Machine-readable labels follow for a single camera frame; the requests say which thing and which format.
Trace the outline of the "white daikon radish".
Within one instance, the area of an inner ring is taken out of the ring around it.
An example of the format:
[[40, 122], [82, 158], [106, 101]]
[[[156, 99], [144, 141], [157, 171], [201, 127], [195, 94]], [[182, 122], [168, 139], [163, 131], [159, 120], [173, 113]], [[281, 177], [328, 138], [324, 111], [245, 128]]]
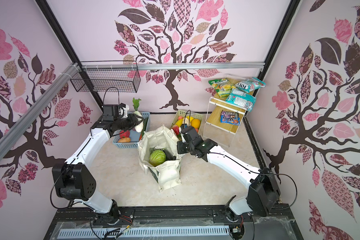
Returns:
[[138, 133], [141, 133], [144, 127], [144, 118], [142, 114], [139, 112], [139, 106], [140, 106], [141, 99], [135, 99], [133, 98], [133, 107], [134, 107], [134, 117], [137, 120], [137, 125], [135, 126], [135, 130]]

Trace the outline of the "dark purple eggplant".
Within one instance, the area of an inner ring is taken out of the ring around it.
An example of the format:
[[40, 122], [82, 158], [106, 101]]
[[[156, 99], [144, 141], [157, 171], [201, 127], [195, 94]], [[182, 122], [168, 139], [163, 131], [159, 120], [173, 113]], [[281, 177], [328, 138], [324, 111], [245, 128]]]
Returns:
[[168, 150], [164, 149], [163, 152], [166, 155], [166, 161], [175, 161], [177, 158], [173, 156]]

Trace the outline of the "cream canvas grocery bag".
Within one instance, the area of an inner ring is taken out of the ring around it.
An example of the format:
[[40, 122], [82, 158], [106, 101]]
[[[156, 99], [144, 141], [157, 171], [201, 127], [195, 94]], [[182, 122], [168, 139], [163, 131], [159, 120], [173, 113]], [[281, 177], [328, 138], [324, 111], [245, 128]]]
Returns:
[[161, 126], [145, 132], [138, 142], [139, 164], [146, 174], [151, 174], [158, 184], [159, 192], [180, 185], [181, 159], [174, 130]]

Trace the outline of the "green cabbage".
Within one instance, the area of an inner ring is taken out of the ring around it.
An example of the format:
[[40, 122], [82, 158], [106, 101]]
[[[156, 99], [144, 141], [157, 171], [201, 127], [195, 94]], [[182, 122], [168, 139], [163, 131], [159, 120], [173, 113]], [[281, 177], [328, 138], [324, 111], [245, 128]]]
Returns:
[[154, 167], [163, 164], [165, 161], [166, 155], [162, 150], [154, 150], [149, 157], [149, 163]]

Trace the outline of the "blue candy bag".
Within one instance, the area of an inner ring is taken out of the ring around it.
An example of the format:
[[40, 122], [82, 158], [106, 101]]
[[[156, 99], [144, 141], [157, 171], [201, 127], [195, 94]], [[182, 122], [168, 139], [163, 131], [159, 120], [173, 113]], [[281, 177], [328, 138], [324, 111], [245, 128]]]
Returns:
[[234, 126], [239, 126], [241, 119], [239, 113], [230, 112], [230, 111], [222, 111], [220, 116], [220, 122], [223, 124], [231, 124]]

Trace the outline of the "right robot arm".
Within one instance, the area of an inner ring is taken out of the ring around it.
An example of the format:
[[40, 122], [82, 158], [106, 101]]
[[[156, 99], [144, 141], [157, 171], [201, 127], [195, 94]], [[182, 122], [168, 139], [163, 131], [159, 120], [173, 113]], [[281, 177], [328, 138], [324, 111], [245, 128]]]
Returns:
[[202, 139], [194, 127], [180, 128], [182, 140], [177, 143], [179, 154], [191, 154], [213, 164], [237, 179], [248, 190], [244, 197], [234, 195], [225, 204], [225, 216], [234, 222], [253, 212], [266, 217], [279, 199], [281, 192], [275, 174], [268, 168], [259, 169], [244, 163], [225, 151], [211, 139]]

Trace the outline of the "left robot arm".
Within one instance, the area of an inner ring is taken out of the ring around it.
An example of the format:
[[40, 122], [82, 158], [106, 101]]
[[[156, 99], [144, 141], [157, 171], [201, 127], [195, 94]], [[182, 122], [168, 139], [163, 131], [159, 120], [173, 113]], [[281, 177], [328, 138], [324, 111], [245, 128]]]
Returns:
[[125, 104], [104, 105], [102, 116], [91, 126], [90, 133], [81, 146], [63, 164], [56, 164], [52, 168], [53, 190], [56, 195], [84, 204], [97, 214], [118, 214], [116, 202], [97, 190], [90, 167], [110, 138], [133, 129], [140, 133], [144, 120], [140, 112], [130, 113], [129, 106]]

